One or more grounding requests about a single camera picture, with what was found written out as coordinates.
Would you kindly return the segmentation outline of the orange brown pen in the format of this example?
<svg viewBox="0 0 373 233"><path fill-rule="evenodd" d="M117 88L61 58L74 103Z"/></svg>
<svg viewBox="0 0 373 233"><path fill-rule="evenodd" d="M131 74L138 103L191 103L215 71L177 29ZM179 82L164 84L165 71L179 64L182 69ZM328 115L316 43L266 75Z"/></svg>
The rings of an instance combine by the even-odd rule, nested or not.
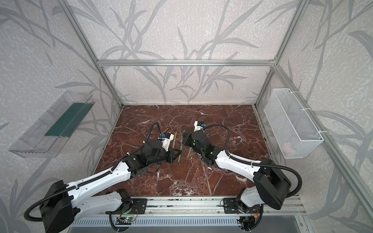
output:
<svg viewBox="0 0 373 233"><path fill-rule="evenodd" d="M188 157L188 158L190 157L191 151L192 151L192 148L189 148L189 150L188 150L188 154L187 154L187 157Z"/></svg>

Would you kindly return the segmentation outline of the green pen cap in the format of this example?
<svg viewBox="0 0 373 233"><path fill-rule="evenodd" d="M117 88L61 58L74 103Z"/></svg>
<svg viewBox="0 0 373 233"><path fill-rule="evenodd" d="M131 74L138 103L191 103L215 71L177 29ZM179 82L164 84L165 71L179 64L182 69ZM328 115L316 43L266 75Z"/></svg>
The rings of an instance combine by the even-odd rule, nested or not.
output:
<svg viewBox="0 0 373 233"><path fill-rule="evenodd" d="M182 144L184 145L187 139L187 131L183 130L182 132Z"/></svg>

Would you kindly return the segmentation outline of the tan pen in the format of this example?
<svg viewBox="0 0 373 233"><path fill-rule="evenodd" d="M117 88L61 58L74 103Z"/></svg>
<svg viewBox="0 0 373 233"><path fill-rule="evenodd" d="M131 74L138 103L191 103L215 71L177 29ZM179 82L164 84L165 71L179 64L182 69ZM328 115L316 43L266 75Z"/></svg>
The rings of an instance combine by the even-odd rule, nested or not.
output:
<svg viewBox="0 0 373 233"><path fill-rule="evenodd" d="M173 137L173 146L172 146L172 148L175 148L176 141L177 141L177 132L175 132L174 137Z"/></svg>

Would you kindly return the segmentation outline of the dark green pen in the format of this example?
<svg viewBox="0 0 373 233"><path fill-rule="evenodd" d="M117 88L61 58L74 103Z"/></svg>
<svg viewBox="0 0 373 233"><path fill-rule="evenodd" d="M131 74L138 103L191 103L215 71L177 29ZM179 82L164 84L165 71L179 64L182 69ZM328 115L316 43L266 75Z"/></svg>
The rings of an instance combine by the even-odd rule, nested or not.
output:
<svg viewBox="0 0 373 233"><path fill-rule="evenodd" d="M182 150L183 150L183 144L182 144L182 142L181 142L181 143L180 143L180 154L179 154L179 157L178 157L178 163L181 162Z"/></svg>

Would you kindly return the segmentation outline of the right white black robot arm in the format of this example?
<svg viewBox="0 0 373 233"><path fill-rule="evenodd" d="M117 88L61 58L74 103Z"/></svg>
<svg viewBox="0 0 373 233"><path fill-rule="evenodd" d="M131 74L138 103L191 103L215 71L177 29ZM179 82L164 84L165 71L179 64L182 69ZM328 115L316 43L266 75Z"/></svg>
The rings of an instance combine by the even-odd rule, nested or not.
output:
<svg viewBox="0 0 373 233"><path fill-rule="evenodd" d="M247 213L252 207L266 204L280 210L286 198L297 194L303 185L301 175L294 169L277 165L273 160L245 159L213 146L203 130L193 133L183 131L183 145L192 148L209 166L235 172L254 183L244 188L236 197L237 208Z"/></svg>

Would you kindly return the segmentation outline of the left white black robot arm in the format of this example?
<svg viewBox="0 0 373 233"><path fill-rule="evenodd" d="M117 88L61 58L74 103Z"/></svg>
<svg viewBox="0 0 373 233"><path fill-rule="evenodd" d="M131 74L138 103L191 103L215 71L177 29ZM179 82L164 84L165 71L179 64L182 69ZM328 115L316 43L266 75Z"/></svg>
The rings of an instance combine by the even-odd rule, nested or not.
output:
<svg viewBox="0 0 373 233"><path fill-rule="evenodd" d="M107 196L97 194L146 173L149 166L173 163L182 151L169 145L167 138L150 139L102 172L75 182L55 182L43 199L26 209L24 219L42 222L47 233L60 233L84 216L119 210L129 203L126 192L113 192Z"/></svg>

